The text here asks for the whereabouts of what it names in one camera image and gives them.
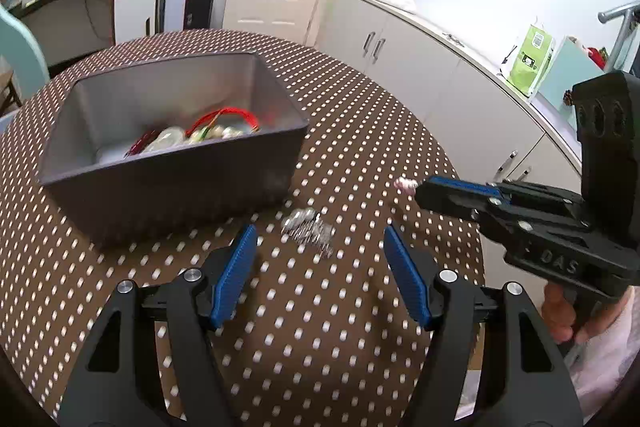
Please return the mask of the person's right hand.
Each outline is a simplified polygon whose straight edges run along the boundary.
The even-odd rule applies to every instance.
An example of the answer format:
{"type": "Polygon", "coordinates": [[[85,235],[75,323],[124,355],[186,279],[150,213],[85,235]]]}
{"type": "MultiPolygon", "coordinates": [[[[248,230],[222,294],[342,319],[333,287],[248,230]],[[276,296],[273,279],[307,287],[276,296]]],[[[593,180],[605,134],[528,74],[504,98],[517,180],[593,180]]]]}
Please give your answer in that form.
{"type": "Polygon", "coordinates": [[[573,326],[577,321],[577,314],[574,307],[565,299],[560,285],[548,282],[544,286],[544,302],[540,314],[556,343],[574,340],[578,345],[582,345],[591,338],[601,335],[614,324],[626,308],[631,295],[632,288],[629,287],[617,303],[601,308],[575,332],[573,326]]]}

